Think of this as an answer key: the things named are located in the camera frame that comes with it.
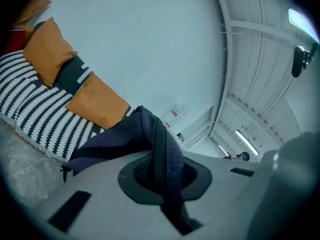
ceiling light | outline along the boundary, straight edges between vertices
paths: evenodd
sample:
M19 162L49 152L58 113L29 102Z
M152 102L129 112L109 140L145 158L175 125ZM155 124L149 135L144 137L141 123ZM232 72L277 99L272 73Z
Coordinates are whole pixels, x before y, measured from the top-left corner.
M218 146L219 146L219 148L226 154L226 156L228 157L229 154L224 150L224 148L223 148L220 144L218 144Z
M316 40L319 43L319 38L317 32L315 31L314 27L307 19L306 16L302 15L301 13L297 12L296 10L289 9L289 22L301 29L302 31L306 32L310 37Z
M241 140L251 149L251 151L258 156L259 152L255 149L255 147L250 143L250 141L239 131L236 130L235 133L240 137Z

gray floor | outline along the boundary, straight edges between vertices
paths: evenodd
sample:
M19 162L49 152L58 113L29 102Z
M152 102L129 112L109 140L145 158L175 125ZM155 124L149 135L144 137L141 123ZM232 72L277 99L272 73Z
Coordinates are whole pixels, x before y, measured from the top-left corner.
M63 184L62 162L45 155L16 136L0 121L0 164L18 202L34 208Z

red pillow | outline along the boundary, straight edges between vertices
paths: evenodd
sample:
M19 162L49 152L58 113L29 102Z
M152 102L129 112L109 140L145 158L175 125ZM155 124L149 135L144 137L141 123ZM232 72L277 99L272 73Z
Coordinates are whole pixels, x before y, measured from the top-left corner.
M16 52L24 47L26 38L26 30L24 29L12 29L9 31L9 36L4 46L2 55Z

striped blanket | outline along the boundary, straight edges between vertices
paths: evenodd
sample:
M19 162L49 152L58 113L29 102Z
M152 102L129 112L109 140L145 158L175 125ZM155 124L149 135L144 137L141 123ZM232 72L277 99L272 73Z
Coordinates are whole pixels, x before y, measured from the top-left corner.
M87 65L82 70L76 80L79 89L91 72ZM104 131L65 109L72 97L59 83L44 85L23 50L0 57L0 118L48 157L62 161ZM129 107L124 118L132 111Z

sofa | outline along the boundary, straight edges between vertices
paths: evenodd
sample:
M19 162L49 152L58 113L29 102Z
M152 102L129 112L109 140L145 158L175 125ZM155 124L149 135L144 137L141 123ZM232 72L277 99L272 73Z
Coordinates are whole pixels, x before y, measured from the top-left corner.
M23 50L5 54L0 57L0 118L46 156L67 162L75 149L104 131L65 108L90 73L76 55L62 65L49 87ZM122 119L132 112L129 106Z

